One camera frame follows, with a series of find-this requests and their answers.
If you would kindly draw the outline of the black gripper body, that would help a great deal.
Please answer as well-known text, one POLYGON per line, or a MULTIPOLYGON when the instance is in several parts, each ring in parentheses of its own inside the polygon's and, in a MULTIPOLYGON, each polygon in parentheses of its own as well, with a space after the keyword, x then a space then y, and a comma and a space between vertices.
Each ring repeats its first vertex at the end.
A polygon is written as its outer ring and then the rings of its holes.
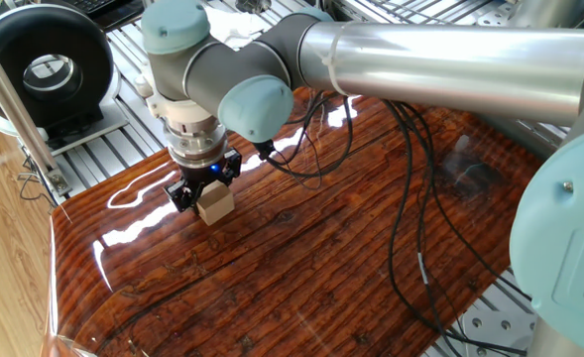
POLYGON ((216 180, 228 184, 227 179, 224 175, 223 170, 226 167, 227 160, 225 157, 221 157, 219 160, 213 164, 204 166, 202 168, 188 168, 180 166, 182 185, 181 190, 195 190, 201 184, 208 185, 216 180))

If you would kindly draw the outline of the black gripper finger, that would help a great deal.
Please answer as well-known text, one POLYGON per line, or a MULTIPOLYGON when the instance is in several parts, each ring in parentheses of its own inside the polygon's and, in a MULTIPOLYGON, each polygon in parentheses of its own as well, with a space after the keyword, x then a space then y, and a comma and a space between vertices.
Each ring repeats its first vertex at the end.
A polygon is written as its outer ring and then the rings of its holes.
POLYGON ((230 185, 233 179, 241 174, 242 155, 231 147, 223 156, 222 166, 218 179, 226 185, 230 185))
POLYGON ((190 181, 182 178, 179 181, 164 186, 164 192, 175 205, 178 212, 192 209, 199 213, 197 202, 202 195, 204 184, 200 181, 190 181))

